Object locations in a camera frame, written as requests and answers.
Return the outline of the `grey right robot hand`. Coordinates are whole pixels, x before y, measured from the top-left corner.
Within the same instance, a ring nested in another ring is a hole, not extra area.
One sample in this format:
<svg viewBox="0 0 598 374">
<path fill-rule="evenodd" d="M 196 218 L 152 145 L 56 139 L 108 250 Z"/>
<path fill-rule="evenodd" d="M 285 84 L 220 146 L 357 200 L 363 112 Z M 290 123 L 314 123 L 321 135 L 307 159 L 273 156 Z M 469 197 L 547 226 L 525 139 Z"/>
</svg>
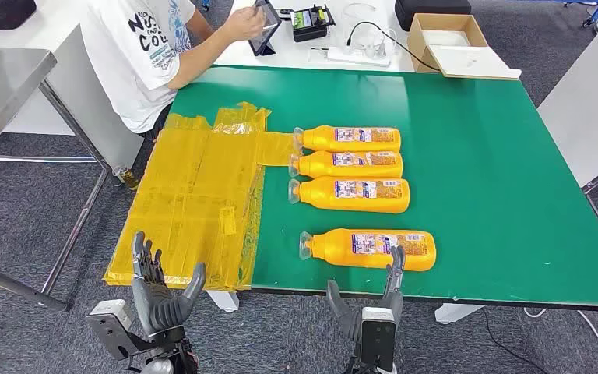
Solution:
<svg viewBox="0 0 598 374">
<path fill-rule="evenodd" d="M 390 310 L 392 321 L 397 329 L 403 309 L 403 293 L 400 287 L 404 274 L 405 254 L 401 245 L 393 246 L 391 254 L 392 264 L 386 266 L 387 281 L 378 307 Z M 355 312 L 345 303 L 335 280 L 327 282 L 326 300 L 343 333 L 355 343 L 360 343 L 363 313 Z"/>
</svg>

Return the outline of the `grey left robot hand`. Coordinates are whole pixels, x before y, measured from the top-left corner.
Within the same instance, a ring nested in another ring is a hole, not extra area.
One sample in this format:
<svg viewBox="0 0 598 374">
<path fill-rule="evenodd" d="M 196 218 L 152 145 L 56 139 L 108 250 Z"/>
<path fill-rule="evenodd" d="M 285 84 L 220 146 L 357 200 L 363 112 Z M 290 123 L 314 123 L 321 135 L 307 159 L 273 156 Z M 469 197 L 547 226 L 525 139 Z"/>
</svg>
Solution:
<svg viewBox="0 0 598 374">
<path fill-rule="evenodd" d="M 195 265 L 192 279 L 186 289 L 173 295 L 166 285 L 161 263 L 161 250 L 151 252 L 152 241 L 138 231 L 132 240 L 132 293 L 142 328 L 153 336 L 182 325 L 191 315 L 206 283 L 206 265 Z"/>
</svg>

